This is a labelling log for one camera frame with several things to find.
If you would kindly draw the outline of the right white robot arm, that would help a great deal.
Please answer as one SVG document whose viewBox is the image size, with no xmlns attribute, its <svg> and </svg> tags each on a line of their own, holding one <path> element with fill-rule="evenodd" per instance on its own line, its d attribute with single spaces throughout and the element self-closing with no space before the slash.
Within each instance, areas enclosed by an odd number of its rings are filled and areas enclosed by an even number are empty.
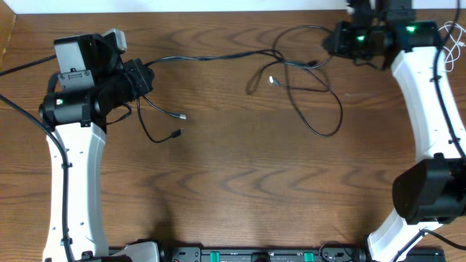
<svg viewBox="0 0 466 262">
<path fill-rule="evenodd" d="M 420 21 L 410 1 L 348 1 L 341 21 L 323 41 L 330 55 L 357 66 L 383 57 L 403 94 L 416 162 L 392 185 L 393 210 L 352 254 L 354 261 L 433 261 L 418 253 L 427 235 L 465 214 L 465 126 L 443 59 L 447 36 Z"/>
</svg>

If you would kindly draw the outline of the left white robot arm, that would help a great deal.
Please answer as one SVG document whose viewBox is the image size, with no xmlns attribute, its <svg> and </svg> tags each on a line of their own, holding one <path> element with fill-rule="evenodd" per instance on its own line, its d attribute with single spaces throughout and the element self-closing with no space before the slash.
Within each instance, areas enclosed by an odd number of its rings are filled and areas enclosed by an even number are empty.
<svg viewBox="0 0 466 262">
<path fill-rule="evenodd" d="M 107 115 L 152 90 L 152 70 L 139 59 L 122 61 L 122 31 L 56 39 L 61 89 L 48 87 L 39 115 L 52 133 L 50 227 L 43 261 L 158 261 L 153 240 L 111 250 L 100 200 L 100 166 Z"/>
</svg>

